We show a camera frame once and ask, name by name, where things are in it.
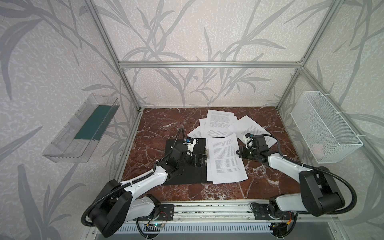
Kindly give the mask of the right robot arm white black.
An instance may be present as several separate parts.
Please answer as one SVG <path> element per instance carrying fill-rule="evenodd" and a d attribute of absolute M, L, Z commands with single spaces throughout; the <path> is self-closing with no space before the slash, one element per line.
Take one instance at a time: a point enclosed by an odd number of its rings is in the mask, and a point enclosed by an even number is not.
<path fill-rule="evenodd" d="M 290 159 L 277 147 L 272 151 L 267 145 L 268 134 L 245 134 L 245 146 L 237 155 L 278 170 L 300 185 L 298 194 L 281 195 L 270 199 L 270 212 L 296 212 L 315 217 L 349 212 L 357 202 L 353 187 L 343 178 L 325 167 L 313 167 Z"/>

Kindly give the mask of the blue and black file folder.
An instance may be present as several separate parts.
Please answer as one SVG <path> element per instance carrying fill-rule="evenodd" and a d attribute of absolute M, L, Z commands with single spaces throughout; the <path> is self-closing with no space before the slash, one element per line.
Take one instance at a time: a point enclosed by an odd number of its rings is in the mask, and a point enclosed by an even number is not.
<path fill-rule="evenodd" d="M 206 139 L 196 139 L 197 143 L 194 146 L 193 154 L 198 155 L 200 153 L 205 153 L 207 141 Z M 166 153 L 169 153 L 172 149 L 172 147 L 175 147 L 177 144 L 183 144 L 185 140 L 168 140 L 166 142 Z M 184 171 L 181 175 L 175 176 L 175 177 L 168 177 L 166 182 L 164 183 L 165 186 L 172 186 L 172 185 L 189 185 L 189 184 L 206 184 L 208 183 L 207 180 L 207 164 L 204 167 L 201 168 L 194 168 L 188 165 L 187 159 L 186 159 L 186 166 L 184 168 Z"/>

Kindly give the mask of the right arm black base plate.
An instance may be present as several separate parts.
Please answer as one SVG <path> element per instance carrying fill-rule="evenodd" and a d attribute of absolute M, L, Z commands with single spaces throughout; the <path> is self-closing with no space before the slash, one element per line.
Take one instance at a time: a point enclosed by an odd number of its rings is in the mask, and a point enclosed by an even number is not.
<path fill-rule="evenodd" d="M 287 222 L 293 218 L 291 212 L 283 212 L 275 204 L 251 203 L 250 208 L 256 220 L 277 220 Z"/>

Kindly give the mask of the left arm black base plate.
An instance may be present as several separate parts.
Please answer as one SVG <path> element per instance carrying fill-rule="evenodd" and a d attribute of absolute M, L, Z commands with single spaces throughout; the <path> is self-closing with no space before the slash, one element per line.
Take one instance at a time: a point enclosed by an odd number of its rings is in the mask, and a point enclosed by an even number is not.
<path fill-rule="evenodd" d="M 159 220 L 159 221 L 172 221 L 175 213 L 175 205 L 173 204 L 161 204 L 155 205 L 154 209 L 147 216 L 148 220 Z"/>

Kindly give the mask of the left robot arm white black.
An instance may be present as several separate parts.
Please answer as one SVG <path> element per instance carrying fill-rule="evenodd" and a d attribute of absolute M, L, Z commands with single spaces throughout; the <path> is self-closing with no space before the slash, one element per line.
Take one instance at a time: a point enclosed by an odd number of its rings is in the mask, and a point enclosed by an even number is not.
<path fill-rule="evenodd" d="M 165 156 L 148 172 L 128 181 L 110 180 L 81 216 L 81 223 L 96 227 L 105 238 L 123 223 L 160 215 L 161 203 L 148 191 L 157 186 L 207 183 L 205 139 L 167 141 Z"/>

